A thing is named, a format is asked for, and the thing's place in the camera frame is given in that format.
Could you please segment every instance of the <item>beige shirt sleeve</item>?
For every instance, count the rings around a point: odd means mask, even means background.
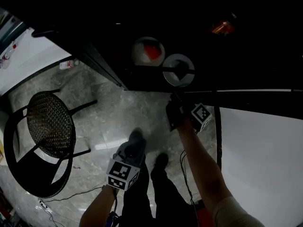
[[[249,215],[234,197],[223,199],[213,213],[216,227],[264,227],[260,221]]]

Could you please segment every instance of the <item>black chair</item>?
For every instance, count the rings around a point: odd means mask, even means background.
[[[10,116],[4,129],[4,151],[12,175],[26,191],[40,198],[57,195],[70,176],[73,157],[90,152],[89,149],[74,154],[76,132],[71,116],[97,101],[68,110],[62,100],[53,94],[59,91],[58,89],[35,94],[27,106]],[[17,162],[13,149],[13,135],[18,123],[25,117],[36,145]],[[52,164],[44,161],[34,152],[37,148],[51,157],[58,158],[58,162]],[[63,160],[68,160],[65,172],[59,180],[52,183]]]

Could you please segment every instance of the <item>person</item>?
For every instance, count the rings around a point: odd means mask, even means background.
[[[262,227],[233,198],[225,185],[219,166],[204,149],[192,126],[184,117],[177,130],[188,162],[206,209],[216,227]],[[165,167],[168,156],[160,154],[151,172],[157,204],[156,218],[152,217],[147,188],[149,175],[145,163],[133,186],[124,193],[124,206],[119,226],[198,226],[195,210],[181,197],[168,179]],[[105,226],[115,197],[113,188],[106,185],[84,212],[80,227]]]

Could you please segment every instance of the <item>tile floor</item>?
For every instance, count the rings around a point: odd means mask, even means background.
[[[9,94],[13,111],[27,105],[35,93],[58,88],[61,92],[57,93],[57,96],[69,109],[95,99],[98,103],[73,116],[77,135],[75,153],[89,148],[92,152],[74,158],[73,166],[77,169],[72,169],[65,188],[51,199],[67,198],[75,193],[105,184],[109,158],[116,152],[119,145],[127,140],[131,131],[140,127],[147,139],[146,164],[149,172],[152,170],[156,156],[166,151],[169,155],[168,176],[184,199],[189,202],[189,194],[179,163],[179,155],[183,148],[177,132],[170,132],[167,125],[165,106],[169,100],[169,94],[124,91],[123,88],[116,86],[81,63],[70,70],[59,70],[58,67],[54,67],[16,88]],[[22,120],[18,125],[18,133],[20,157],[22,157],[35,145],[28,132],[26,120]],[[214,117],[198,136],[207,151],[216,159]],[[51,157],[40,150],[37,154],[45,160],[52,161]],[[62,163],[56,178],[60,177],[64,168],[65,164]],[[199,200],[189,167],[187,167],[187,177],[194,201]],[[49,216],[39,206],[38,198],[26,192],[16,182],[7,166],[0,166],[0,187],[17,213],[27,223],[35,227],[53,226],[53,223],[49,221]],[[100,189],[97,189],[68,200],[50,202],[48,206],[54,220],[65,227],[78,226],[83,212],[99,192]],[[152,214],[155,216],[156,204],[151,181],[148,197]],[[123,191],[120,191],[118,215],[121,214],[122,207]]]

